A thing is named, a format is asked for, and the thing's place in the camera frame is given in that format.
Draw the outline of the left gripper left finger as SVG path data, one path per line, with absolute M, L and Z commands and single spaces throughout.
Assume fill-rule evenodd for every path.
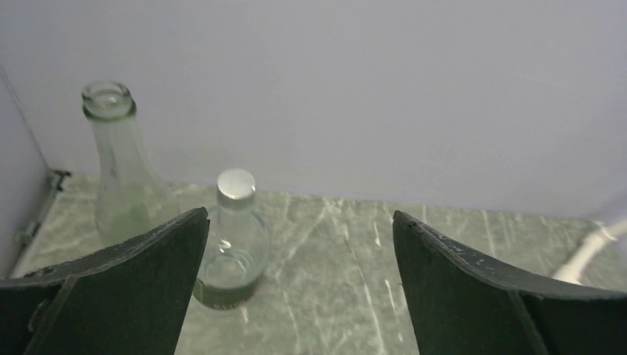
M 3 354 L 173 354 L 208 238 L 203 207 L 1 281 Z

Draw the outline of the clear bottle with silver cap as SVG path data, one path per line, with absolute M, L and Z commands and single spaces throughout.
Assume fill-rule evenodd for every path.
M 271 236 L 255 209 L 256 181 L 244 169 L 217 178 L 216 205 L 194 285 L 194 298 L 207 308 L 230 311 L 248 301 L 267 268 Z

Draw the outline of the tall clear glass bottle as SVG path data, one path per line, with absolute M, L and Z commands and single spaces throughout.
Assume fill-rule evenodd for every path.
M 99 156 L 95 224 L 101 243 L 122 243 L 178 216 L 174 192 L 147 158 L 129 89 L 97 80 L 83 88 L 81 98 Z

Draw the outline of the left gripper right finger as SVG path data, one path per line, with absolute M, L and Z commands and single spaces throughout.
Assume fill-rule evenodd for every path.
M 495 259 L 409 214 L 393 246 L 421 354 L 624 354 L 626 294 Z

